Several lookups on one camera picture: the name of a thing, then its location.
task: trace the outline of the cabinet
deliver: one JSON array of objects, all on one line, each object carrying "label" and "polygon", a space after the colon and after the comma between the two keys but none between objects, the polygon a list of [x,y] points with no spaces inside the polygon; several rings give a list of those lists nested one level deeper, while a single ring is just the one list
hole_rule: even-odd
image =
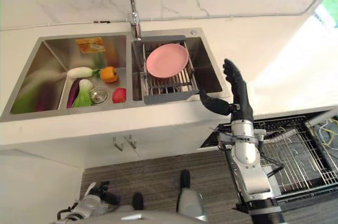
[{"label": "cabinet", "polygon": [[81,168],[197,152],[217,122],[148,128],[29,143],[21,151]]},{"label": "cabinet", "polygon": [[202,122],[148,129],[133,135],[136,152],[142,160],[197,152],[218,123]]},{"label": "cabinet", "polygon": [[[123,144],[122,151],[114,145],[114,139],[116,145]],[[113,134],[30,143],[20,150],[82,168],[130,162],[137,157],[134,149],[127,144],[123,136]]]}]

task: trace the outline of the orange bell pepper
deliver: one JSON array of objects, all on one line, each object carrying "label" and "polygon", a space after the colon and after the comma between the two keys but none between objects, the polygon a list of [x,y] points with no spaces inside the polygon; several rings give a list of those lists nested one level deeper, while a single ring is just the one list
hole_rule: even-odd
[{"label": "orange bell pepper", "polygon": [[100,70],[100,78],[105,83],[112,83],[117,81],[118,76],[115,67],[105,67]]}]

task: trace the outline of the gray floor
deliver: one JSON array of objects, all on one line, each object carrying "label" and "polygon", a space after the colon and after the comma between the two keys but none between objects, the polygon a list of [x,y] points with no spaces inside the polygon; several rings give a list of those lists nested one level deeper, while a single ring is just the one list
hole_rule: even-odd
[{"label": "gray floor", "polygon": [[[81,196],[93,181],[109,180],[109,191],[131,204],[134,192],[141,192],[147,210],[174,212],[182,169],[191,172],[191,188],[200,191],[209,223],[252,223],[247,214],[233,210],[237,196],[225,157],[221,151],[171,156],[140,162],[86,169]],[[338,223],[338,199],[284,214],[288,223]]]}]

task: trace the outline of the stainless steel sink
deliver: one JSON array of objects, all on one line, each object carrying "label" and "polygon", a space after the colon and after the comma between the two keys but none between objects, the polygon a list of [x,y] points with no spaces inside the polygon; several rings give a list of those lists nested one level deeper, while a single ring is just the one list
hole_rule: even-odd
[{"label": "stainless steel sink", "polygon": [[[148,96],[153,95],[154,92],[146,88],[147,71],[144,62],[155,45],[158,45],[158,42],[151,40],[161,40],[163,36],[180,36],[184,39],[181,44],[189,51],[189,67],[185,69],[186,71],[182,71],[181,76],[178,76],[179,81],[186,80],[173,85],[172,88],[166,85],[165,93],[161,93],[159,88],[160,93],[157,94],[166,95],[161,95],[156,102],[149,102]],[[76,40],[95,37],[102,39],[105,51],[82,53]],[[168,42],[177,42],[177,40],[171,39]],[[143,47],[147,50],[146,57],[143,55]],[[108,91],[107,100],[90,107],[67,109],[73,80],[66,76],[66,72],[76,67],[96,69],[105,66],[117,68],[119,75],[117,82],[104,83],[95,76],[88,79],[92,81],[95,88],[100,87]],[[224,83],[221,84],[224,82],[221,80],[223,76],[216,68],[217,65],[200,29],[143,32],[142,41],[133,40],[129,32],[39,38],[7,102],[1,121],[124,109],[168,101],[193,101],[199,99],[198,95],[194,94],[200,88],[211,95],[225,97],[229,92]],[[126,88],[127,101],[113,104],[112,93],[119,87]]]}]

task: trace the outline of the purple eggplant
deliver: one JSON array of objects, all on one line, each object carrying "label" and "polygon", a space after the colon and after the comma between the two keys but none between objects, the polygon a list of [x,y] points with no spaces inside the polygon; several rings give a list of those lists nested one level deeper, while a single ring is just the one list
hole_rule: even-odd
[{"label": "purple eggplant", "polygon": [[80,90],[80,80],[82,80],[82,78],[76,79],[73,82],[72,87],[70,88],[69,91],[69,95],[68,95],[68,102],[67,102],[67,109],[71,108],[73,105],[73,102],[75,101],[75,99],[77,98],[78,94],[79,94],[79,90]]}]

